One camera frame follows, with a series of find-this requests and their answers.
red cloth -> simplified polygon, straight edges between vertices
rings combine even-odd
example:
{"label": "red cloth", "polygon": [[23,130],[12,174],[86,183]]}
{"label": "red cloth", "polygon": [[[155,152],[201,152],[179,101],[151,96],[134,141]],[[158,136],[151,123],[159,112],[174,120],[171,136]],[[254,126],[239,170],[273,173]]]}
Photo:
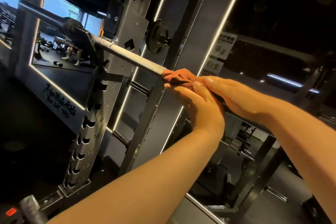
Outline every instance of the red cloth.
{"label": "red cloth", "polygon": [[205,84],[194,74],[192,74],[188,69],[179,69],[176,71],[163,70],[162,80],[164,83],[170,83],[171,85],[183,86],[190,90],[194,90],[193,82],[200,82],[205,86]]}

black weight plate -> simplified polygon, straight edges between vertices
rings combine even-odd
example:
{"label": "black weight plate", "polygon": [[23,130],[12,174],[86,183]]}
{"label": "black weight plate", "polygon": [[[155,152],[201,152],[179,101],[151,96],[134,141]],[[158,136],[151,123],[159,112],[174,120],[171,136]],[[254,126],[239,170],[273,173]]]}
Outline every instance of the black weight plate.
{"label": "black weight plate", "polygon": [[153,22],[146,35],[147,50],[152,55],[160,55],[166,50],[166,45],[158,42],[158,36],[168,37],[168,29],[162,20]]}

hand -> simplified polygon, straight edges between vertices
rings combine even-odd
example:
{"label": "hand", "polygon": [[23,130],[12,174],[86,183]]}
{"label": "hand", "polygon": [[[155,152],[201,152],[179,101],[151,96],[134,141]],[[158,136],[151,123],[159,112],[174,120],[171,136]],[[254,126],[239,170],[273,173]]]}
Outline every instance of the hand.
{"label": "hand", "polygon": [[280,101],[233,80],[214,76],[203,76],[201,80],[220,95],[235,114],[260,124],[264,124],[264,114],[269,113],[272,104]]}
{"label": "hand", "polygon": [[193,131],[213,136],[218,141],[224,134],[224,112],[222,104],[199,82],[194,82],[194,91],[182,86],[165,84],[187,110]]}

forearm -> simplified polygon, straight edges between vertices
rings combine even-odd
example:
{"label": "forearm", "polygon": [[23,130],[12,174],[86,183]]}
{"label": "forearm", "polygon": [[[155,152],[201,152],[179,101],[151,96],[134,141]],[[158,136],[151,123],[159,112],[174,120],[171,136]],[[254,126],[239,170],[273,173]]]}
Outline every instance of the forearm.
{"label": "forearm", "polygon": [[219,140],[207,133],[192,132],[49,223],[165,224],[206,166]]}
{"label": "forearm", "polygon": [[336,223],[336,132],[293,105],[279,101],[264,124],[273,132],[332,222]]}

fingernail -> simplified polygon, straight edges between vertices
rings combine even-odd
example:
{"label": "fingernail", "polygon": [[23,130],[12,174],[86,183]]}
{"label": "fingernail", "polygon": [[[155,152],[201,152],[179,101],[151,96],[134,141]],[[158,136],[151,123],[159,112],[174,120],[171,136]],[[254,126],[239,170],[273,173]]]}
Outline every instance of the fingernail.
{"label": "fingernail", "polygon": [[213,79],[210,78],[210,77],[206,77],[206,78],[204,79],[204,81],[205,81],[206,83],[212,83],[212,82],[213,82]]}
{"label": "fingernail", "polygon": [[193,82],[193,85],[196,86],[196,87],[198,87],[198,86],[201,86],[202,84],[200,82],[198,82],[198,81],[195,81],[195,82]]}

